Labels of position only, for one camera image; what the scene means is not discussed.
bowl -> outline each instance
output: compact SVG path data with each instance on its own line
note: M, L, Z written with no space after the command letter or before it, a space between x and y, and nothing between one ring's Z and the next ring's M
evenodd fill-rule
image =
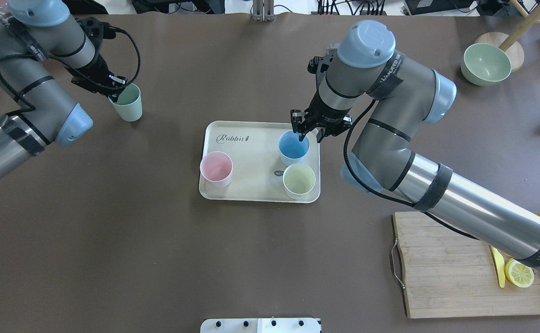
M476 43L465 50L461 72L475 85L497 84L509 77L510 59L504 51L492 44Z

brown tabletop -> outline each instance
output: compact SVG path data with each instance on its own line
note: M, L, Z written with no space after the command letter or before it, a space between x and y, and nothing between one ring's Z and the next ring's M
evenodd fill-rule
M391 215L339 175L344 135L321 144L311 204L213 201L198 192L204 131L214 120L289 121L315 90L309 59L358 17L247 14L98 17L137 40L143 118L122 121L100 95L50 70L94 120L0 181L0 332L199 331L205 318L312 316L325 332L539 332L540 316L406 318L391 274ZM523 67L481 88L463 51L521 18L375 17L397 49L454 80L458 96L411 144L530 211L540 210L540 25L520 42ZM131 76L120 36L102 51ZM357 115L367 97L354 109ZM0 90L0 114L16 104Z

rectangular serving tray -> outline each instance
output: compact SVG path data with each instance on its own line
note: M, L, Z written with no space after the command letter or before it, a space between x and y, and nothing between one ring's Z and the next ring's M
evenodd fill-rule
M305 197L295 200L287 196L282 184L282 173L287 166L280 160L278 139L291 130L288 123L210 123L204 135L202 157L214 151L229 155L233 161L233 178L227 187L217 188L200 175L200 194L210 200L285 203L312 203L317 200L321 189L319 143L315 139L317 130L308 135L309 152L302 161L315 172L315 187Z

knife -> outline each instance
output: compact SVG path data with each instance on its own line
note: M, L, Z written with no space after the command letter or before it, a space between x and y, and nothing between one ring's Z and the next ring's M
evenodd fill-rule
M490 251L492 251L494 265L496 266L496 274L498 275L498 286L504 288L504 282L506 281L506 276L504 275L504 257L495 247L490 246Z

cutting board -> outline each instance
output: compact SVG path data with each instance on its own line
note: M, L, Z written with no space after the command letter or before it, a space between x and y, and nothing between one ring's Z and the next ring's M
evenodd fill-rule
M416 211L395 213L393 225L409 318L540 315L540 279L500 288L486 243Z

